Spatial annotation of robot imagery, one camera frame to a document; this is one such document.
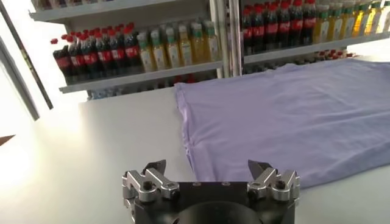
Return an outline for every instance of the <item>bottle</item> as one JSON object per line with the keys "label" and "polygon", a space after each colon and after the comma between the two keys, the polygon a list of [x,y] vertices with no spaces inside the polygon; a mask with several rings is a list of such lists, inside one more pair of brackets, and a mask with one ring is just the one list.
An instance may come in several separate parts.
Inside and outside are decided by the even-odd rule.
{"label": "bottle", "polygon": [[130,65],[130,71],[132,74],[142,72],[142,62],[140,58],[140,47],[138,46],[138,40],[132,33],[131,27],[124,29],[124,47],[127,59]]}
{"label": "bottle", "polygon": [[307,27],[307,30],[303,29],[303,12],[302,12],[302,0],[295,0],[292,4],[290,10],[290,35],[289,35],[289,45],[290,46],[298,46],[301,44],[301,34],[302,39],[305,39],[305,35],[308,35],[310,31],[310,27]]}
{"label": "bottle", "polygon": [[252,23],[250,10],[243,11],[243,36],[244,36],[244,55],[252,54]]}
{"label": "bottle", "polygon": [[279,27],[277,34],[277,48],[288,47],[288,33],[290,31],[290,15],[288,3],[282,2],[278,17]]}
{"label": "bottle", "polygon": [[381,17],[382,11],[380,8],[380,2],[374,2],[371,4],[371,11],[368,17],[367,28],[365,35],[372,35],[377,33],[379,26],[379,19]]}
{"label": "bottle", "polygon": [[166,29],[166,37],[168,39],[168,58],[172,68],[178,68],[182,65],[179,45],[175,39],[175,32],[172,27]]}
{"label": "bottle", "polygon": [[276,5],[271,4],[269,6],[267,18],[267,26],[265,27],[265,44],[266,50],[275,49],[276,36],[278,32],[278,18],[276,15]]}
{"label": "bottle", "polygon": [[103,35],[100,32],[96,32],[95,37],[97,54],[105,71],[103,76],[113,76],[115,74],[115,62],[111,53],[111,47],[103,40]]}
{"label": "bottle", "polygon": [[202,26],[196,23],[193,29],[194,60],[196,63],[203,63],[205,58],[205,41],[202,36]]}
{"label": "bottle", "polygon": [[114,30],[108,31],[108,34],[110,35],[110,48],[116,67],[119,72],[122,73],[126,72],[126,67],[128,67],[129,64],[124,53],[124,43],[122,38],[119,36],[117,37],[115,33],[116,32]]}
{"label": "bottle", "polygon": [[348,1],[344,6],[344,14],[342,15],[342,25],[339,39],[352,37],[353,25],[355,24],[355,16],[353,15],[354,2]]}
{"label": "bottle", "polygon": [[[56,46],[58,42],[59,42],[58,39],[51,40],[51,44],[53,46]],[[62,71],[66,84],[68,85],[73,84],[74,83],[73,66],[67,52],[65,52],[63,49],[56,50],[53,52],[53,57],[57,62],[58,67]]]}
{"label": "bottle", "polygon": [[141,61],[145,72],[155,71],[154,58],[151,48],[148,45],[146,32],[142,32],[137,36],[140,45]]}
{"label": "bottle", "polygon": [[342,3],[335,3],[333,8],[333,16],[329,19],[328,41],[338,40],[340,38],[342,26]]}
{"label": "bottle", "polygon": [[184,25],[179,26],[180,35],[180,53],[183,59],[183,65],[189,66],[193,64],[193,51],[191,49],[191,43],[188,39],[187,27]]}
{"label": "bottle", "polygon": [[264,46],[264,18],[263,18],[263,8],[260,5],[256,5],[256,16],[253,19],[253,28],[252,28],[252,44],[253,52],[255,54],[260,53],[265,50]]}
{"label": "bottle", "polygon": [[314,27],[314,43],[325,42],[328,36],[328,11],[329,5],[318,5],[318,18]]}
{"label": "bottle", "polygon": [[164,70],[168,68],[168,61],[165,57],[165,49],[160,41],[159,30],[153,30],[151,33],[152,42],[153,42],[153,56],[156,62],[157,70]]}

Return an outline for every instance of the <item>metal shelf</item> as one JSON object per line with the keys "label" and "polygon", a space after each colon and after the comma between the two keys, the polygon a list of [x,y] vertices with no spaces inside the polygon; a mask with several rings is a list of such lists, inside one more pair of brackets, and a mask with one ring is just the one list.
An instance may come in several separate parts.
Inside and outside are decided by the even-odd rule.
{"label": "metal shelf", "polygon": [[278,58],[292,57],[295,55],[308,54],[316,51],[325,51],[329,49],[336,49],[340,47],[346,47],[353,44],[361,44],[375,40],[382,40],[390,37],[390,32],[377,33],[370,36],[348,38],[338,41],[314,44],[303,47],[294,47],[290,49],[283,49],[279,51],[270,51],[244,57],[244,64],[268,61]]}
{"label": "metal shelf", "polygon": [[30,16],[35,21],[64,23],[66,19],[77,16],[111,12],[115,10],[129,9],[173,1],[178,0],[114,0],[109,2],[98,2],[92,4],[65,7],[62,9],[45,10],[30,13]]}
{"label": "metal shelf", "polygon": [[209,71],[222,67],[222,61],[209,62],[199,65],[191,65],[180,68],[172,68],[167,70],[142,73],[138,75],[127,75],[115,78],[107,78],[103,80],[89,81],[80,84],[74,84],[60,88],[62,93],[73,93],[84,90],[104,89],[119,85],[126,85],[137,82],[144,82],[148,80],[161,79],[172,77],[176,75],[190,74],[194,72]]}

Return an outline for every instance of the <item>bottle label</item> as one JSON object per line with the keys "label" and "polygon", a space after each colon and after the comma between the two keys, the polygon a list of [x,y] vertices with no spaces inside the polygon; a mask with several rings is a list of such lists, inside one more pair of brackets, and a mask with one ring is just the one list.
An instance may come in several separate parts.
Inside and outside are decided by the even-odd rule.
{"label": "bottle label", "polygon": [[126,55],[129,58],[137,57],[139,54],[140,54],[140,49],[138,48],[138,46],[126,48]]}
{"label": "bottle label", "polygon": [[366,31],[367,20],[368,20],[368,15],[363,15],[359,27],[359,36],[364,36],[364,31]]}
{"label": "bottle label", "polygon": [[251,28],[244,29],[243,33],[244,33],[244,38],[245,39],[251,39],[252,38],[252,29]]}
{"label": "bottle label", "polygon": [[208,46],[210,47],[210,59],[211,61],[218,60],[219,52],[218,52],[218,41],[216,38],[208,39]]}
{"label": "bottle label", "polygon": [[99,55],[100,61],[111,61],[112,55],[110,51],[102,51],[97,53]]}
{"label": "bottle label", "polygon": [[278,32],[278,24],[268,24],[266,26],[266,33],[277,33]]}
{"label": "bottle label", "polygon": [[260,37],[264,35],[264,26],[257,26],[253,28],[252,31],[253,36]]}
{"label": "bottle label", "polygon": [[157,69],[165,69],[164,52],[162,49],[154,49],[154,58],[156,59]]}
{"label": "bottle label", "polygon": [[354,17],[348,18],[347,24],[346,24],[345,38],[352,37],[352,31],[353,31],[353,26],[354,25],[355,25],[355,18]]}
{"label": "bottle label", "polygon": [[290,31],[290,22],[284,22],[279,24],[279,32],[285,33]]}
{"label": "bottle label", "polygon": [[321,32],[319,34],[319,41],[320,41],[320,43],[321,42],[325,42],[327,40],[328,29],[329,29],[329,22],[328,21],[323,22],[321,24]]}
{"label": "bottle label", "polygon": [[169,59],[171,60],[172,68],[180,67],[179,50],[176,45],[168,48]]}
{"label": "bottle label", "polygon": [[333,39],[332,40],[338,40],[340,37],[340,31],[341,31],[341,25],[342,25],[342,19],[337,19],[335,21],[335,29],[333,30]]}
{"label": "bottle label", "polygon": [[376,13],[374,18],[372,19],[371,32],[370,32],[371,34],[377,33],[380,15],[381,13]]}
{"label": "bottle label", "polygon": [[87,65],[91,65],[98,61],[98,55],[96,53],[84,55],[84,60]]}
{"label": "bottle label", "polygon": [[111,52],[112,52],[112,56],[115,60],[124,58],[124,50],[123,49],[112,50]]}
{"label": "bottle label", "polygon": [[292,30],[302,30],[303,21],[301,19],[294,19],[291,21]]}
{"label": "bottle label", "polygon": [[141,52],[142,64],[144,65],[145,72],[153,71],[152,58],[148,51]]}
{"label": "bottle label", "polygon": [[183,55],[183,62],[184,66],[192,65],[193,64],[193,56],[191,52],[191,45],[188,43],[182,44],[182,55]]}
{"label": "bottle label", "polygon": [[316,19],[315,18],[305,19],[305,21],[303,22],[303,26],[305,28],[313,28],[314,25],[316,25]]}

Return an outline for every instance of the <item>soda bottle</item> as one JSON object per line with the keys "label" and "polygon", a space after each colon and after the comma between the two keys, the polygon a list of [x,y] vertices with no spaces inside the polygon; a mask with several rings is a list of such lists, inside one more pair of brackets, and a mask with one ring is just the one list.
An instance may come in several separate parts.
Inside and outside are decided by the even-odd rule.
{"label": "soda bottle", "polygon": [[302,0],[294,1],[290,10],[290,21],[290,34],[288,37],[289,45],[298,46],[301,44],[301,33],[303,27]]}
{"label": "soda bottle", "polygon": [[314,27],[316,25],[316,6],[314,0],[308,0],[303,11],[302,44],[313,44]]}
{"label": "soda bottle", "polygon": [[132,34],[132,28],[126,27],[124,29],[124,47],[127,59],[129,60],[130,70],[132,73],[142,72],[142,62],[140,58],[140,48],[138,47],[138,40]]}
{"label": "soda bottle", "polygon": [[[58,39],[51,40],[51,44],[54,46],[58,43]],[[73,66],[69,55],[63,49],[56,50],[53,52],[53,57],[57,62],[58,67],[63,73],[65,81],[67,84],[72,84],[74,82]]]}
{"label": "soda bottle", "polygon": [[85,81],[87,79],[88,69],[85,64],[84,56],[81,53],[80,45],[77,45],[73,36],[68,36],[69,56],[71,57],[72,65],[77,72],[75,82]]}
{"label": "soda bottle", "polygon": [[256,17],[253,22],[252,28],[252,43],[253,43],[253,52],[259,53],[265,50],[264,47],[264,18],[263,18],[263,8],[261,5],[257,5]]}
{"label": "soda bottle", "polygon": [[265,27],[265,43],[266,50],[275,49],[276,36],[278,32],[278,18],[276,15],[276,5],[271,4],[269,6],[267,18],[267,26]]}
{"label": "soda bottle", "polygon": [[252,23],[250,10],[244,9],[243,12],[243,35],[244,35],[244,55],[252,54]]}
{"label": "soda bottle", "polygon": [[103,40],[103,35],[100,32],[95,33],[95,37],[97,54],[105,71],[103,75],[114,75],[115,62],[112,57],[110,45]]}
{"label": "soda bottle", "polygon": [[288,33],[290,31],[290,15],[288,12],[288,3],[282,2],[279,14],[279,27],[277,37],[277,47],[288,47]]}
{"label": "soda bottle", "polygon": [[110,35],[111,53],[120,72],[125,72],[128,67],[127,58],[124,52],[124,43],[121,38],[117,38],[114,30],[108,31]]}

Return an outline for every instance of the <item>plastic bottle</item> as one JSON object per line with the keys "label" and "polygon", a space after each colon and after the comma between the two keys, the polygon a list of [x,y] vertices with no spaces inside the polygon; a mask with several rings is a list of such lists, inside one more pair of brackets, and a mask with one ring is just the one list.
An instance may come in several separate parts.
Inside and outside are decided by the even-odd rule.
{"label": "plastic bottle", "polygon": [[354,4],[355,2],[353,1],[345,3],[339,37],[340,40],[352,37],[353,25],[355,24],[355,16],[353,15]]}
{"label": "plastic bottle", "polygon": [[168,69],[168,60],[166,59],[164,46],[161,44],[159,30],[153,30],[151,37],[153,42],[153,56],[157,70]]}
{"label": "plastic bottle", "polygon": [[329,5],[318,5],[318,18],[314,27],[314,43],[325,42],[328,36],[328,11]]}
{"label": "plastic bottle", "polygon": [[146,32],[142,32],[137,36],[138,43],[140,45],[141,61],[145,72],[155,71],[155,63],[153,53],[146,38]]}
{"label": "plastic bottle", "polygon": [[180,53],[183,59],[183,65],[189,66],[193,64],[193,51],[191,49],[191,43],[188,39],[187,27],[184,25],[179,26],[180,35]]}
{"label": "plastic bottle", "polygon": [[110,48],[116,67],[119,69],[119,72],[126,72],[126,67],[128,67],[129,64],[124,52],[122,38],[117,38],[114,30],[108,31],[108,34],[110,35]]}
{"label": "plastic bottle", "polygon": [[382,10],[380,8],[380,2],[372,3],[365,35],[372,35],[377,33],[381,14],[382,14]]}
{"label": "plastic bottle", "polygon": [[282,2],[280,7],[280,13],[278,17],[279,27],[277,35],[277,47],[288,47],[288,34],[290,31],[290,15],[288,12],[288,3]]}
{"label": "plastic bottle", "polygon": [[271,4],[268,10],[267,18],[265,19],[267,26],[265,27],[265,44],[266,50],[275,49],[276,36],[278,32],[278,19],[276,15],[276,5]]}
{"label": "plastic bottle", "polygon": [[[306,13],[306,16],[309,23],[310,22],[309,12]],[[290,20],[291,20],[291,27],[290,27],[290,35],[289,35],[289,45],[298,46],[301,44],[301,42],[303,42],[301,41],[301,35],[302,35],[302,39],[305,40],[306,37],[305,35],[309,35],[311,31],[310,26],[303,29],[302,0],[295,0],[294,3],[292,4],[290,10]],[[309,36],[310,39],[312,39],[312,36],[313,36],[313,32],[311,32]]]}
{"label": "plastic bottle", "polygon": [[214,23],[208,21],[206,23],[207,27],[207,46],[208,54],[210,56],[210,61],[218,61],[219,58],[219,44],[217,36],[215,35]]}
{"label": "plastic bottle", "polygon": [[243,36],[244,36],[244,55],[252,54],[252,23],[250,10],[243,11]]}
{"label": "plastic bottle", "polygon": [[105,71],[103,76],[106,77],[114,75],[115,62],[111,53],[110,45],[103,40],[103,35],[100,32],[95,33],[95,37],[97,54]]}
{"label": "plastic bottle", "polygon": [[342,26],[341,11],[342,3],[335,3],[333,16],[329,19],[328,41],[338,40],[340,38]]}
{"label": "plastic bottle", "polygon": [[131,27],[124,29],[124,47],[132,74],[142,72],[142,62],[140,58],[140,47],[136,35],[133,35]]}
{"label": "plastic bottle", "polygon": [[194,60],[196,63],[203,63],[205,58],[205,42],[202,36],[202,26],[199,23],[194,25],[193,47]]}

